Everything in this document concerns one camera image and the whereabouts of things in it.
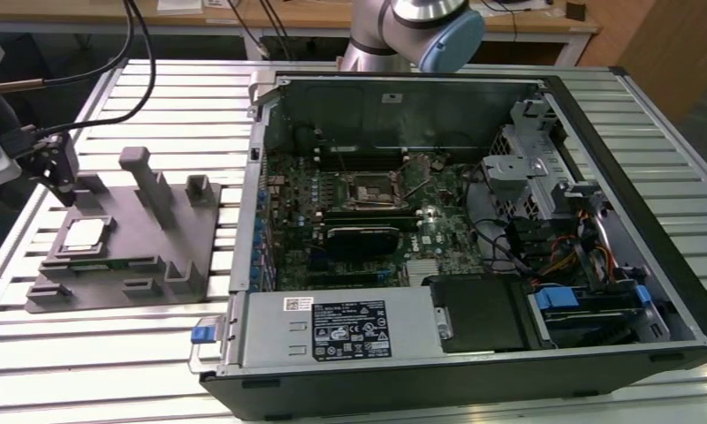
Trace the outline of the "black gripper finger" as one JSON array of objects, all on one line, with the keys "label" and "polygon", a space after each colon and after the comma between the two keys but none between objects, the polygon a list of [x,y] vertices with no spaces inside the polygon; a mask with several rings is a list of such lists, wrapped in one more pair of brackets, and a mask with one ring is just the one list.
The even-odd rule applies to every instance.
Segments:
[{"label": "black gripper finger", "polygon": [[76,202],[76,175],[79,172],[79,159],[72,137],[68,133],[53,136],[51,143],[51,170],[52,192],[65,207],[72,207]]},{"label": "black gripper finger", "polygon": [[21,160],[25,175],[45,186],[53,195],[63,195],[65,186],[65,142],[52,140],[39,143]]}]

